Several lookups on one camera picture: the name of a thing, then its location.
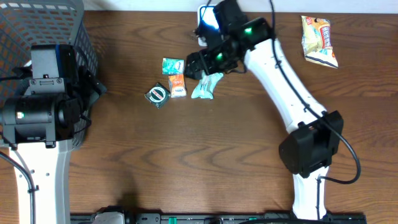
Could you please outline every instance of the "wooden table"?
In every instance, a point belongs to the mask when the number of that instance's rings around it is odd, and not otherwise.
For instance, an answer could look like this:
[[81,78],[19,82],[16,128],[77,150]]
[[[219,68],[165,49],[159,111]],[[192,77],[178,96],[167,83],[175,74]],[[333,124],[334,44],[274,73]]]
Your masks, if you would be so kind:
[[[369,223],[398,219],[398,16],[307,14],[331,20],[339,69],[303,58],[300,14],[277,14],[286,57],[305,86],[329,111],[338,110],[343,134],[363,173],[353,185],[326,184],[332,212],[363,212]],[[251,18],[270,14],[250,14]],[[158,110],[144,93],[162,76],[163,57],[199,50],[191,12],[87,12],[85,25],[108,93],[94,105],[93,125],[70,163],[71,212],[108,205],[165,213],[264,213],[290,210],[292,175],[278,155],[287,136],[256,78],[230,74],[214,100],[188,96]],[[354,162],[343,146],[329,176],[350,179]],[[14,170],[0,161],[0,223],[17,223]]]

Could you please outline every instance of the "plastic basket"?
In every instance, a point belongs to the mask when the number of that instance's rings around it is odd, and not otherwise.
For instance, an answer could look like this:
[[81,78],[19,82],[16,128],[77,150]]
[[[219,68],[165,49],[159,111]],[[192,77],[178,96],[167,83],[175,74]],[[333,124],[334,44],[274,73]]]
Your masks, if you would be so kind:
[[[0,0],[0,77],[14,76],[11,70],[30,61],[30,47],[44,44],[77,45],[85,52],[90,71],[96,75],[98,61],[83,25],[84,6],[81,0]],[[76,54],[78,65],[84,65]],[[20,81],[0,83],[0,106],[13,96]],[[84,128],[81,120],[75,130]],[[73,145],[78,148],[85,135],[75,135]]]

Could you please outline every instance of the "white wall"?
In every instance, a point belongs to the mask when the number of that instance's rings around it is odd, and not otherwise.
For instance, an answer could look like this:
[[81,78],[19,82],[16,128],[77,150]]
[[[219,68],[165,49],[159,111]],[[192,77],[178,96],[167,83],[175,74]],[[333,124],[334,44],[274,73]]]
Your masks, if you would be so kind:
[[[207,0],[83,0],[86,10],[196,11]],[[268,0],[238,0],[243,11],[269,12]],[[398,0],[274,0],[277,12],[398,13]]]

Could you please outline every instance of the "food packet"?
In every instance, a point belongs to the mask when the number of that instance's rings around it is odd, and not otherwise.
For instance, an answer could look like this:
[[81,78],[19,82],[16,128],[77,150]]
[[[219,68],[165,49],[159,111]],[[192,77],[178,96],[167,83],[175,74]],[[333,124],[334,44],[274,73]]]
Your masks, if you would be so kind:
[[218,81],[224,76],[223,73],[214,73],[212,75],[205,75],[199,81],[197,87],[193,90],[191,98],[214,99],[213,92]]
[[338,68],[330,42],[330,21],[301,16],[303,22],[304,57],[307,61]]
[[184,73],[184,60],[163,58],[163,75],[179,75]]
[[169,100],[170,92],[162,84],[156,83],[156,85],[145,94],[145,98],[155,105],[157,109],[160,109]]
[[187,95],[183,74],[169,76],[169,87],[172,98]]

